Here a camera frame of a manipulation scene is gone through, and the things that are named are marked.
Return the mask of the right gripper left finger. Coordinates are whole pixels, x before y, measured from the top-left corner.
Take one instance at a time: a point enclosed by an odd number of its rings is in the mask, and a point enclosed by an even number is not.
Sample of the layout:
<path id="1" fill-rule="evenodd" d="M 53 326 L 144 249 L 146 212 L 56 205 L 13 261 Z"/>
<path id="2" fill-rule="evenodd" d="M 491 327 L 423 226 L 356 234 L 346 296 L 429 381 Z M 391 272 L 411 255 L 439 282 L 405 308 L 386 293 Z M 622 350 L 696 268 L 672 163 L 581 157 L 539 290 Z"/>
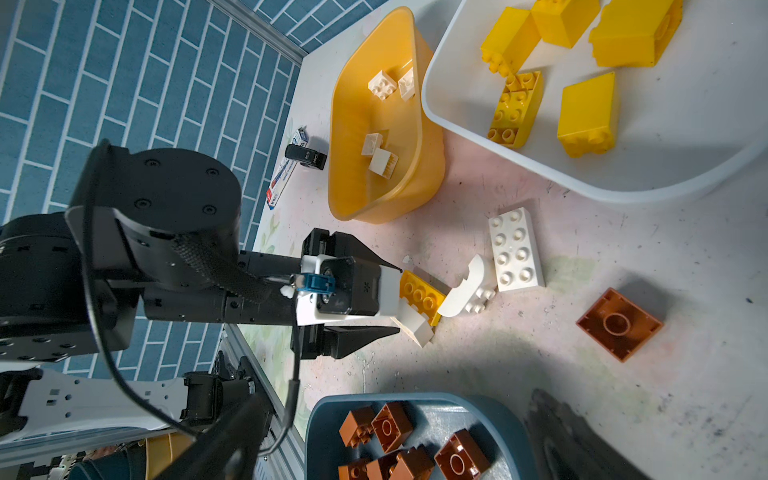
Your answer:
<path id="1" fill-rule="evenodd" d="M 267 396 L 229 410 L 157 479 L 252 479 L 273 416 Z"/>

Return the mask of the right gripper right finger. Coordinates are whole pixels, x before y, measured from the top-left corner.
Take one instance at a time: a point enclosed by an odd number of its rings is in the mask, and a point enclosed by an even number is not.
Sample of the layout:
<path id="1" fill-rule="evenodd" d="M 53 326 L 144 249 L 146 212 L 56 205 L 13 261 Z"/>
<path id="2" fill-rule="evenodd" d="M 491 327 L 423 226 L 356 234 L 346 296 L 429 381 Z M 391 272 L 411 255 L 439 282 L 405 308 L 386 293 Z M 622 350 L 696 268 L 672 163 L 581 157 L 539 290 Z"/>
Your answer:
<path id="1" fill-rule="evenodd" d="M 525 425 L 541 479 L 649 479 L 543 389 L 533 391 Z"/>

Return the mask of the white long lego brick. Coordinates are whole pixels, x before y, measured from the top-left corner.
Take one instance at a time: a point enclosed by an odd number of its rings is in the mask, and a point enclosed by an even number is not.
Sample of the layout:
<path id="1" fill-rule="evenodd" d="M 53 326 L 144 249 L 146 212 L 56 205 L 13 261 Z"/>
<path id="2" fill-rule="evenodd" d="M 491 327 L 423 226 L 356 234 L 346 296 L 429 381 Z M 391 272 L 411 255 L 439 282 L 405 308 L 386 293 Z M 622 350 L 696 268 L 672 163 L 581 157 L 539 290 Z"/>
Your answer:
<path id="1" fill-rule="evenodd" d="M 397 313 L 392 320 L 421 348 L 425 347 L 433 338 L 434 331 L 428 318 L 404 298 L 400 299 Z"/>

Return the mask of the yellow long lego brick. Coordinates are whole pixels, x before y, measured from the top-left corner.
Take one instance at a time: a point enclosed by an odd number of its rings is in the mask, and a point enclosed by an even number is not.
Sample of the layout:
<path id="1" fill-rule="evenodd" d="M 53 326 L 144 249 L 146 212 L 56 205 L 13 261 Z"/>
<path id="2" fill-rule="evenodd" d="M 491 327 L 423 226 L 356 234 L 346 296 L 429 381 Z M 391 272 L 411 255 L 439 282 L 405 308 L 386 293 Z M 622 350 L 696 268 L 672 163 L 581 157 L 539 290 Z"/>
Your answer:
<path id="1" fill-rule="evenodd" d="M 431 327 L 439 324 L 442 318 L 439 308 L 446 295 L 409 270 L 405 270 L 401 276 L 400 297 L 419 314 L 425 315 Z"/>

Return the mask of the brown lego top small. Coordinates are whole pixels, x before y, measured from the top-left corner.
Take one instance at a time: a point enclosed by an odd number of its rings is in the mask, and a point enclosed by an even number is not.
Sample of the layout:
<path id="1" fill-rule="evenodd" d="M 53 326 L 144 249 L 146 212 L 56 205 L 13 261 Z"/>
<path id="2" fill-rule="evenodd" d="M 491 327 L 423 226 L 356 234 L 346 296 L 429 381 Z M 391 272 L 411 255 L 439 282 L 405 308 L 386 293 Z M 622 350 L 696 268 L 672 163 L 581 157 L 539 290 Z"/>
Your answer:
<path id="1" fill-rule="evenodd" d="M 434 461 L 447 480 L 479 479 L 491 467 L 467 429 L 454 432 L 434 455 Z"/>

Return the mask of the white lego block front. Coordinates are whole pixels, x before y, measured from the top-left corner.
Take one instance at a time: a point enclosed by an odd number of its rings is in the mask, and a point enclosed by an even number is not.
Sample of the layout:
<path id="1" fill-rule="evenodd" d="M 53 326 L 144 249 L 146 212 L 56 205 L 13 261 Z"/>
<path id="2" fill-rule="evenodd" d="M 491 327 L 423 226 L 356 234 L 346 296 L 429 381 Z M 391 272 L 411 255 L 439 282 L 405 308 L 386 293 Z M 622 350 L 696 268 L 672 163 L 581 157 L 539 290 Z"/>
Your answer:
<path id="1" fill-rule="evenodd" d="M 369 170 L 385 179 L 390 179 L 394 173 L 399 157 L 382 148 L 376 148 L 369 163 Z"/>

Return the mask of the small white lego tile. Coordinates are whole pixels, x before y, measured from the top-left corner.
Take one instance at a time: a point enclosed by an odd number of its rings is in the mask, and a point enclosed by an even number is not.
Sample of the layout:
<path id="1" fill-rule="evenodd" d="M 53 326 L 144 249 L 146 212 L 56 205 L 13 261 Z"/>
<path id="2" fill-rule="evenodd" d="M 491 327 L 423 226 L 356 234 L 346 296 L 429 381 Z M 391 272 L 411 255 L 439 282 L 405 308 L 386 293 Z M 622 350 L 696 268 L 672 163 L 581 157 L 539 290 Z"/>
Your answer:
<path id="1" fill-rule="evenodd" d="M 403 101 L 408 101 L 415 96 L 415 75 L 414 69 L 410 68 L 399 80 L 398 80 L 398 92 Z"/>
<path id="2" fill-rule="evenodd" d="M 385 101 L 397 90 L 398 84 L 383 70 L 368 82 L 368 89 L 379 100 Z"/>
<path id="3" fill-rule="evenodd" d="M 379 149 L 384 142 L 384 136 L 381 133 L 367 134 L 363 141 L 361 154 L 366 157 L 372 157 L 377 149 Z"/>

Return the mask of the yellow studded lego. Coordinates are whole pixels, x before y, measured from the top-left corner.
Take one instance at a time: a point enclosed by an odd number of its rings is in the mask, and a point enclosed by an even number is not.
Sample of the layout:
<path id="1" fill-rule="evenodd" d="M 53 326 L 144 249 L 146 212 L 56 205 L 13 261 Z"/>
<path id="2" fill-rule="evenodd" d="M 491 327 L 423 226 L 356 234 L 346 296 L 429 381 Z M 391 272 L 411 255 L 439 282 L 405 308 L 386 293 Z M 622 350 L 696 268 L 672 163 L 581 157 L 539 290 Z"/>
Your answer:
<path id="1" fill-rule="evenodd" d="M 513 74 L 505 81 L 487 138 L 509 149 L 522 148 L 531 133 L 544 93 L 542 71 Z"/>

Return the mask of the yellow lego cube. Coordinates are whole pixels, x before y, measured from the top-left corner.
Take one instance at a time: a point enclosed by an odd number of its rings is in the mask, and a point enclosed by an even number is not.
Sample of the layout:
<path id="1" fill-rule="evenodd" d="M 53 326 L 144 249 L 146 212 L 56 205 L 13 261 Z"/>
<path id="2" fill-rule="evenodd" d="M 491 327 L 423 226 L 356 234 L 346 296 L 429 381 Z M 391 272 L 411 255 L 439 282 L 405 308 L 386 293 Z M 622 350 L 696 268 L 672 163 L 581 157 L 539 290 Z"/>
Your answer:
<path id="1" fill-rule="evenodd" d="M 532 12 L 507 7 L 481 46 L 482 60 L 491 73 L 509 77 L 522 68 L 540 41 Z"/>
<path id="2" fill-rule="evenodd" d="M 683 0 L 614 0 L 589 34 L 598 67 L 652 68 L 683 18 Z"/>

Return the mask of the brown lego pair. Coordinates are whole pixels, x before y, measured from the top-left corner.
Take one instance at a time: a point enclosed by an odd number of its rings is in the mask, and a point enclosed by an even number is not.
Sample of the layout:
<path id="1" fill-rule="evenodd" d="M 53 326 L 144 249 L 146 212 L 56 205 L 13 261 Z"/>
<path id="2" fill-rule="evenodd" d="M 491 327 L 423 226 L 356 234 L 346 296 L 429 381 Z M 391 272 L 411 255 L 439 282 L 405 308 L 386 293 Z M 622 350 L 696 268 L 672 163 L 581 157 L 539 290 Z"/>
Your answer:
<path id="1" fill-rule="evenodd" d="M 413 425 L 401 401 L 386 403 L 374 417 L 372 426 L 385 454 L 403 446 L 413 432 Z"/>

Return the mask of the brown lego cluster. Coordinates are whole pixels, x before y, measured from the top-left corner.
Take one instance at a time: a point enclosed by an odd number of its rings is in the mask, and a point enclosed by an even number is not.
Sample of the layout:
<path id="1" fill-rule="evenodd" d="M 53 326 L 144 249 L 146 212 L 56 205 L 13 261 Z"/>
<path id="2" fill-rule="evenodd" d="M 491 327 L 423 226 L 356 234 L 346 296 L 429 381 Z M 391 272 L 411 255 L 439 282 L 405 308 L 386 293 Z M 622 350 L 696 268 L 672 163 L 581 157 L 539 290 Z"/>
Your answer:
<path id="1" fill-rule="evenodd" d="M 424 445 L 403 450 L 397 455 L 390 480 L 428 480 L 435 468 L 432 457 Z"/>

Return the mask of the yellow lego block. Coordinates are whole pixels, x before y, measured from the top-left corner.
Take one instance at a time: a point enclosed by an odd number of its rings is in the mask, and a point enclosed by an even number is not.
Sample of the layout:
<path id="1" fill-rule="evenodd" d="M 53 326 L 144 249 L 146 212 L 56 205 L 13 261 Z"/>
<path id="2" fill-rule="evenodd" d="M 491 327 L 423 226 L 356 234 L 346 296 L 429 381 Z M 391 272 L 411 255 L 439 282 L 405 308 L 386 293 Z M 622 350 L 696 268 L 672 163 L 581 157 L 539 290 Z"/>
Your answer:
<path id="1" fill-rule="evenodd" d="M 613 71 L 565 87 L 557 128 L 557 138 L 565 153 L 579 158 L 613 149 L 618 135 L 619 107 Z"/>

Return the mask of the yellow lego cube front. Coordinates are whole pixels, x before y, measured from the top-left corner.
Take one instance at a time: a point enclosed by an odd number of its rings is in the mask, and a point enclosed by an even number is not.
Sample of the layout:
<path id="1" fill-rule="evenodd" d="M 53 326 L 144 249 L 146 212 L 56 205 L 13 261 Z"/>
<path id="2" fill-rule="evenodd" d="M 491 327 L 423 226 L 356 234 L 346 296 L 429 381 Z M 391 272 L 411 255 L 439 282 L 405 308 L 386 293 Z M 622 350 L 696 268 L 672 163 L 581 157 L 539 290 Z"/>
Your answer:
<path id="1" fill-rule="evenodd" d="M 652 68 L 683 18 L 683 0 L 614 0 L 589 34 L 598 67 Z"/>

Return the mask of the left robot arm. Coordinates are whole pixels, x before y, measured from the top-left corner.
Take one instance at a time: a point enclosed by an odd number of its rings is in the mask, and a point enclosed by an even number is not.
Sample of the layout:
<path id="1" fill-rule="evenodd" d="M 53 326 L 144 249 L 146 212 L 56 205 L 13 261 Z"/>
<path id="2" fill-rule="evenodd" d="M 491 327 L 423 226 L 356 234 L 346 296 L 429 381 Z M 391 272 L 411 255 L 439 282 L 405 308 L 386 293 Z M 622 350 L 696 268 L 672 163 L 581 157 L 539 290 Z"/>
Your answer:
<path id="1" fill-rule="evenodd" d="M 69 208 L 1 229 L 1 439 L 65 431 L 177 428 L 261 444 L 274 409 L 244 380 L 189 373 L 163 383 L 42 370 L 128 348 L 135 318 L 288 326 L 297 360 L 343 358 L 393 329 L 402 272 L 352 235 L 314 229 L 299 258 L 239 247 L 242 192 L 216 159 L 131 153 L 101 142 Z"/>

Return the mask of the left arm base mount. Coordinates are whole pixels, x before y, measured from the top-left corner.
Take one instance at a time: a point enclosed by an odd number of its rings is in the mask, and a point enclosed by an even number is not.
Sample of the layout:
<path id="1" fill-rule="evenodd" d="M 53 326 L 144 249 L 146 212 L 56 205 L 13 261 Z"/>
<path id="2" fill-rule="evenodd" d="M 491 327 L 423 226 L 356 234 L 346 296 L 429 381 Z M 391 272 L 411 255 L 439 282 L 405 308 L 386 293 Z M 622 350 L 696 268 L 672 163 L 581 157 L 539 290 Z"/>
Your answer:
<path id="1" fill-rule="evenodd" d="M 218 418 L 258 390 L 256 371 L 246 356 L 241 356 L 238 364 L 234 365 L 224 351 L 219 351 L 211 375 L 214 418 Z"/>

